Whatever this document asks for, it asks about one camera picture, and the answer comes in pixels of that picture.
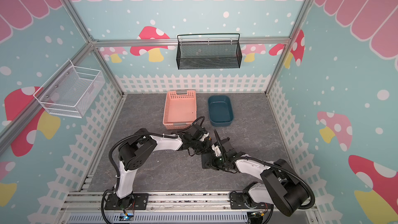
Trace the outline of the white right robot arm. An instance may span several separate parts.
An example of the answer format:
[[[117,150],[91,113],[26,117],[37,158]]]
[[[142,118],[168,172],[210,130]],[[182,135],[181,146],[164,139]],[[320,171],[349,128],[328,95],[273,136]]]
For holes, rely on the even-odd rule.
[[[238,193],[230,193],[232,208],[276,207],[285,216],[310,209],[316,197],[309,184],[283,159],[267,162],[242,152],[234,156],[210,155],[203,168],[227,173],[248,174],[258,179]]]

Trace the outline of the black paper napkin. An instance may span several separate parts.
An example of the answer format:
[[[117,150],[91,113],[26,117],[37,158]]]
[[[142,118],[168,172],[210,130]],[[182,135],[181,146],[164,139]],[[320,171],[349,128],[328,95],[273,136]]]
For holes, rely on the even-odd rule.
[[[213,160],[212,153],[201,154],[202,168],[203,169],[213,169],[212,160]]]

